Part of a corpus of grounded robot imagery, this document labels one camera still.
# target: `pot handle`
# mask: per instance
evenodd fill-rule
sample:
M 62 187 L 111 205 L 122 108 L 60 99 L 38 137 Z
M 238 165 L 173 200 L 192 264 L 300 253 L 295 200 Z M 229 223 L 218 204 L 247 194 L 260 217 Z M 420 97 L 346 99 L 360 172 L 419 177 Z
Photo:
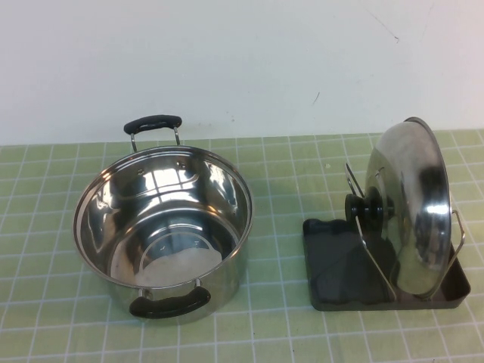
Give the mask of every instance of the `pot handle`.
M 180 297 L 153 301 L 140 296 L 131 303 L 129 312 L 138 318 L 174 318 L 201 308 L 210 301 L 210 298 L 211 295 L 207 289 L 196 286 L 190 293 Z
M 135 143 L 135 135 L 139 132 L 150 131 L 156 129 L 163 129 L 168 127 L 175 132 L 176 144 L 180 145 L 180 138 L 178 137 L 178 127 L 182 125 L 182 118 L 180 116 L 172 115 L 153 115 L 146 116 L 140 119 L 135 119 L 130 123 L 124 125 L 124 132 L 131 136 L 131 144 L 133 151 L 138 151 Z

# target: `green tiled countertop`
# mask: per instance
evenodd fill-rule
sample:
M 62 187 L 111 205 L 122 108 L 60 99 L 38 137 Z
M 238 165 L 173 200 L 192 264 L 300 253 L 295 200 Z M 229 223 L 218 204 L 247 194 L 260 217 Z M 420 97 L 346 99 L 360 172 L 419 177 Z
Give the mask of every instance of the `green tiled countertop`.
M 467 231 L 459 260 L 472 292 L 458 309 L 322 313 L 309 303 L 303 220 L 344 217 L 344 163 L 362 183 L 378 135 L 202 140 L 186 144 L 235 163 L 256 217 L 236 297 L 181 327 L 118 310 L 73 249 L 81 191 L 130 144 L 1 147 L 0 363 L 483 362 L 484 132 L 436 136 Z

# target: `black tray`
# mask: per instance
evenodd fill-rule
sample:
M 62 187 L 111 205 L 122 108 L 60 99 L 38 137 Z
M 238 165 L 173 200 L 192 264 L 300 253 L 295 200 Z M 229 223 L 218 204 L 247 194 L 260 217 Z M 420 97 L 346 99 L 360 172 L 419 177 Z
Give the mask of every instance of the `black tray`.
M 469 281 L 456 259 L 432 299 L 396 290 L 395 300 L 354 225 L 342 219 L 307 219 L 302 230 L 311 304 L 317 310 L 453 309 L 470 293 Z M 366 243 L 382 272 L 389 276 L 396 260 L 392 244 L 380 238 L 368 238 Z M 450 258 L 454 253 L 452 247 Z

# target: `lid holder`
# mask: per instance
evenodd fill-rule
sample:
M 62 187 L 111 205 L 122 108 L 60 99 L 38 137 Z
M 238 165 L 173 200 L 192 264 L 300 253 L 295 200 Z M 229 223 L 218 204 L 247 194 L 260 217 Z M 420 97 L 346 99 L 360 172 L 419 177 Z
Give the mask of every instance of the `lid holder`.
M 358 181 L 356 180 L 355 175 L 353 174 L 353 172 L 352 172 L 351 168 L 349 167 L 348 163 L 345 164 L 345 174 L 346 174 L 346 180 L 348 182 L 349 188 L 352 191 L 352 194 L 355 195 L 356 197 L 358 196 L 356 194 L 356 190 L 355 190 L 355 188 L 353 186 L 353 184 L 354 184 L 356 186 L 359 194 L 360 194 L 359 197 L 360 198 L 365 198 L 365 194 L 361 190 L 361 188 L 360 188 L 360 186 L 358 184 Z M 451 260 L 449 261 L 449 263 L 447 265 L 447 268 L 445 270 L 445 273 L 443 274 L 440 282 L 434 287 L 432 293 L 428 297 L 422 297 L 422 300 L 430 301 L 433 298 L 433 296 L 435 295 L 435 293 L 439 290 L 440 286 L 442 285 L 442 282 L 443 282 L 445 276 L 448 274 L 448 270 L 452 267 L 452 264 L 457 259 L 457 255 L 461 251 L 462 246 L 464 245 L 464 241 L 465 241 L 465 231 L 464 231 L 464 228 L 462 226 L 461 217 L 460 217 L 459 212 L 457 210 L 452 210 L 452 214 L 455 214 L 455 216 L 457 218 L 457 221 L 458 221 L 458 224 L 459 224 L 459 228 L 461 230 L 461 241 L 459 243 L 458 248 L 455 250 L 454 255 L 452 256 Z M 393 301 L 396 301 L 397 300 L 397 295 L 396 295 L 396 291 L 395 291 L 394 286 L 390 283 L 389 278 L 387 276 L 385 276 L 385 274 L 383 273 L 382 269 L 378 265 L 377 260 L 373 257 L 373 255 L 371 254 L 370 250 L 368 249 L 367 244 L 365 242 L 365 237 L 363 235 L 363 231 L 361 229 L 361 223 L 360 223 L 359 217 L 358 216 L 354 216 L 354 218 L 355 218 L 356 226 L 358 228 L 358 233 L 360 235 L 361 243 L 363 244 L 363 247 L 365 248 L 365 251 L 366 251 L 368 257 L 370 258 L 370 260 L 372 261 L 372 263 L 374 264 L 374 266 L 377 268 L 378 272 L 380 273 L 380 276 L 385 281 L 385 284 L 387 285 L 387 287 L 389 288 L 390 292 L 392 293 L 393 298 L 394 298 Z

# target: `stainless steel pot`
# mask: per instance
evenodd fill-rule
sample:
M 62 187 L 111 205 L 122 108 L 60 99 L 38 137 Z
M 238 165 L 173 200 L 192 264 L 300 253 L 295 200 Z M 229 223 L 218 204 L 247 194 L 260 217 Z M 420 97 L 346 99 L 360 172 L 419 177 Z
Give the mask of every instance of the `stainless steel pot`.
M 180 146 L 177 116 L 125 125 L 134 153 L 86 189 L 74 216 L 76 247 L 133 316 L 183 324 L 233 297 L 247 264 L 253 201 L 224 158 Z M 163 127 L 176 146 L 137 152 L 135 134 Z

